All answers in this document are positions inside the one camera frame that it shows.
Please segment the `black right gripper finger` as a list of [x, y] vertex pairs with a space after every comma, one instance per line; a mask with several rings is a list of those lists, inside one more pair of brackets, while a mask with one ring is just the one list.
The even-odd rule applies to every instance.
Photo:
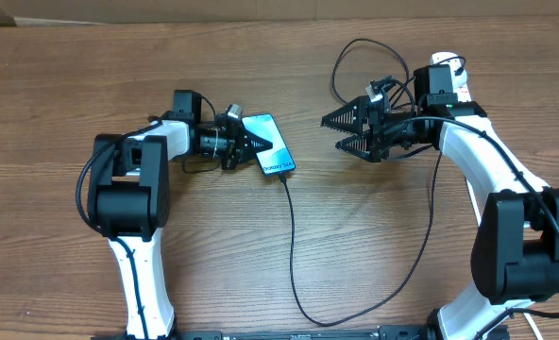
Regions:
[[368, 135], [351, 135], [337, 142], [335, 147], [367, 162], [372, 162]]
[[324, 115], [320, 126], [345, 133], [363, 133], [369, 103], [368, 96], [356, 97], [340, 109]]

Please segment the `black smartphone with blue screen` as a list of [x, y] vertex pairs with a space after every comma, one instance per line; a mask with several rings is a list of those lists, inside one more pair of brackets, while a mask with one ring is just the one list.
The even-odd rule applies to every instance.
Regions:
[[270, 113], [247, 116], [243, 120], [244, 128], [255, 137], [256, 159], [266, 176], [279, 175], [296, 169], [296, 163], [290, 154], [279, 127]]

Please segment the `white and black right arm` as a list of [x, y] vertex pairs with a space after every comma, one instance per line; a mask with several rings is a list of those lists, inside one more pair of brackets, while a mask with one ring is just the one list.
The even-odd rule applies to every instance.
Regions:
[[321, 119], [347, 133], [337, 148], [367, 162], [387, 159], [394, 146], [432, 145], [485, 196], [470, 258], [473, 281], [432, 312], [428, 339], [488, 339], [506, 318], [531, 315], [533, 303], [559, 294], [559, 189], [517, 160], [477, 102], [460, 99], [455, 83], [463, 72], [446, 62], [415, 70], [410, 111], [392, 111], [387, 90], [397, 82], [387, 77]]

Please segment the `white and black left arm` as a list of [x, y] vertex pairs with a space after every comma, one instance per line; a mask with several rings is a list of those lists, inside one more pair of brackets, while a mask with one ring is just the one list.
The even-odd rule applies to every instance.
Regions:
[[201, 156], [233, 170], [273, 146], [246, 128], [238, 105], [203, 121], [207, 101], [196, 91], [176, 90], [171, 110], [151, 117], [148, 126], [97, 135], [78, 177], [78, 213], [107, 238], [119, 266], [127, 303], [124, 339], [179, 337], [161, 256], [171, 207], [170, 162]]

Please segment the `white charger plug adapter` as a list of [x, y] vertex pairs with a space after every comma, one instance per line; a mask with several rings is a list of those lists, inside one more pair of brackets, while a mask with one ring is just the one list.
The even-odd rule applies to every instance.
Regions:
[[447, 65], [451, 71], [452, 86], [460, 89], [467, 84], [466, 58], [453, 52], [436, 52], [431, 64]]

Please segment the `white power strip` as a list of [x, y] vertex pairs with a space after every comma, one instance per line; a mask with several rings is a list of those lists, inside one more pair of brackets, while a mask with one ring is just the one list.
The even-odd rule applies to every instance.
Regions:
[[453, 52], [436, 52], [430, 58], [431, 65], [447, 65], [451, 72], [451, 82], [459, 102], [472, 100], [467, 86], [466, 59]]

